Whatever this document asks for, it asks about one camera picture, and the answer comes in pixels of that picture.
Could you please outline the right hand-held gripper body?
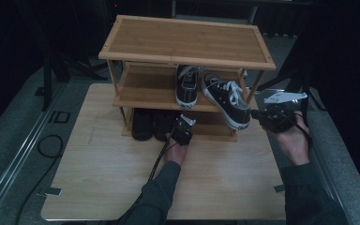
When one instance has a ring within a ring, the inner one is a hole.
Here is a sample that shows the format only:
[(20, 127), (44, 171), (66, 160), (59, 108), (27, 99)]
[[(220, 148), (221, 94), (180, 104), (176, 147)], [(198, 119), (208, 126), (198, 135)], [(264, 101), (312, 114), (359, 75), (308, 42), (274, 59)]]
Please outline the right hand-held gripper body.
[(260, 124), (274, 133), (284, 132), (296, 124), (295, 112), (298, 101), (307, 98), (306, 93), (276, 92), (263, 102), (265, 109), (261, 111)]

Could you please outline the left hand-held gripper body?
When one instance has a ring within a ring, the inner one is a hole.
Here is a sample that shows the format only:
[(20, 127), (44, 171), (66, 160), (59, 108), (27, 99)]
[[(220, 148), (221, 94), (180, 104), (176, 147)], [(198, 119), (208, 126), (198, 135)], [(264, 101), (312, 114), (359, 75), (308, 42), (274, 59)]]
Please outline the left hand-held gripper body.
[(195, 119), (190, 119), (180, 114), (175, 121), (171, 137), (180, 145), (188, 145), (192, 139), (192, 127), (196, 124)]

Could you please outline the black shoe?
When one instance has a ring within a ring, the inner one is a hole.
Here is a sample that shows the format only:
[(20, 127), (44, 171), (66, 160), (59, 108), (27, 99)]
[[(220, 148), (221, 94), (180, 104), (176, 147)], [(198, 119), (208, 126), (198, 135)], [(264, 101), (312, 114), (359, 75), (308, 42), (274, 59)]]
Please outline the black shoe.
[(150, 110), (136, 108), (133, 114), (131, 134), (137, 141), (147, 141), (154, 132), (153, 114)]
[(157, 112), (154, 132), (156, 139), (162, 142), (167, 141), (166, 134), (172, 132), (177, 115), (178, 111), (172, 110), (160, 110)]

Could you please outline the black and white sneaker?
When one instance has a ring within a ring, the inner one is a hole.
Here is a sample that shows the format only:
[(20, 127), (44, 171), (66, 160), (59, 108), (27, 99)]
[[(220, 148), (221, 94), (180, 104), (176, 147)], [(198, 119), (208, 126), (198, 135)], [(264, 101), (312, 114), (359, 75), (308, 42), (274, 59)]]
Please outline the black and white sneaker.
[(250, 121), (250, 106), (243, 100), (243, 90), (236, 81), (221, 79), (207, 73), (201, 80), (202, 93), (221, 111), (227, 125), (235, 130), (246, 129)]
[(176, 102), (180, 107), (190, 109), (197, 102), (199, 70), (194, 66), (179, 65), (176, 72)]

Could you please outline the wooden shoe rack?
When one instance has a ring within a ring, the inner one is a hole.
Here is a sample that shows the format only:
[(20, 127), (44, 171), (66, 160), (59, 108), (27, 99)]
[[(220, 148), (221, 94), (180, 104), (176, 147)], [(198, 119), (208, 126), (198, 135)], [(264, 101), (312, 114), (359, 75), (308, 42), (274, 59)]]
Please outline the wooden shoe rack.
[[(243, 99), (253, 102), (259, 84), (246, 86), (244, 74), (261, 78), (276, 65), (254, 25), (119, 15), (98, 57), (108, 62), (114, 86), (113, 105), (124, 119), (122, 134), (131, 134), (135, 108), (177, 110), (178, 65), (203, 66), (208, 73), (235, 81)], [(116, 78), (113, 63), (123, 64)]]

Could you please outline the person's left hand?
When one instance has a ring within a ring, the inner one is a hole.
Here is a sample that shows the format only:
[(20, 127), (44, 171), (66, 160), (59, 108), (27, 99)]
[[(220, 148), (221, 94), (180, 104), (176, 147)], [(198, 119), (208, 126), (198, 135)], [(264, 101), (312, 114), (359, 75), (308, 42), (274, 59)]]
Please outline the person's left hand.
[(166, 153), (164, 154), (164, 161), (173, 161), (182, 166), (186, 159), (187, 151), (187, 145), (179, 145), (174, 139), (170, 138)]

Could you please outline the person's right hand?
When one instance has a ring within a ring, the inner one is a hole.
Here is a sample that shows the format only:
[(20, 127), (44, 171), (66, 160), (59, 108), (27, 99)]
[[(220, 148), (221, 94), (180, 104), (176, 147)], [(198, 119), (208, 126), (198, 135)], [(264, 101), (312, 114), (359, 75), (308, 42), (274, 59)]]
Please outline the person's right hand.
[(273, 133), (279, 149), (288, 158), (292, 165), (299, 166), (309, 163), (308, 156), (308, 127), (304, 123), (303, 114), (296, 112), (297, 127), (291, 127), (282, 133)]

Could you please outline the black metal stand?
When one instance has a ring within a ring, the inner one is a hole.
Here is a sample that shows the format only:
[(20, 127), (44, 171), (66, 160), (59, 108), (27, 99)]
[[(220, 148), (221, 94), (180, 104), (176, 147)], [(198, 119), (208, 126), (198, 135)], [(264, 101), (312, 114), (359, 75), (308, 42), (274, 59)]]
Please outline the black metal stand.
[(80, 75), (86, 76), (93, 80), (107, 81), (107, 78), (97, 75), (95, 70), (104, 68), (107, 64), (103, 63), (97, 66), (86, 66), (65, 55), (62, 52), (48, 51), (44, 53), (43, 64), (43, 86), (40, 87), (36, 95), (43, 96), (42, 111), (46, 111), (53, 101), (53, 82), (52, 72), (60, 82), (67, 83), (71, 78), (69, 70), (75, 69)]
[(309, 94), (315, 72), (324, 59), (326, 44), (324, 33), (318, 31), (309, 33), (305, 30), (293, 44), (276, 78), (260, 84), (257, 90), (265, 90), (289, 79), (285, 87), (287, 92), (302, 90)]

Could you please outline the metal floor rail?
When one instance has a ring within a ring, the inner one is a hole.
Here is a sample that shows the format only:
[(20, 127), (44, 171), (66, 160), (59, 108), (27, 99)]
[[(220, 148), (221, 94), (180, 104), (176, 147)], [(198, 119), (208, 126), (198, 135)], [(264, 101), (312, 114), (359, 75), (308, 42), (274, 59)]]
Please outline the metal floor rail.
[(67, 86), (66, 83), (57, 84), (47, 106), (44, 106), (43, 97), (36, 97), (30, 89), (24, 88), (0, 117), (0, 203)]
[[(306, 124), (306, 117), (303, 114), (303, 118), (304, 118), (304, 123)], [(274, 132), (268, 130), (267, 128), (263, 127), (262, 128), (269, 134), (272, 136), (272, 134)], [(315, 154), (314, 151), (314, 146), (313, 146), (313, 138), (310, 136), (310, 132), (309, 134), (306, 134), (307, 140), (308, 140), (308, 156), (309, 156), (309, 163), (312, 164), (316, 170), (316, 172), (318, 173), (322, 186), (325, 189), (325, 191), (328, 193), (328, 195), (337, 203), (340, 204), (340, 206), (342, 207), (343, 211), (343, 205), (341, 202), (341, 199), (338, 196), (338, 191), (335, 188), (335, 184), (333, 182), (333, 178), (331, 177), (329, 171), (327, 170), (327, 168), (325, 168), (325, 166), (323, 166), (319, 156), (317, 154)]]

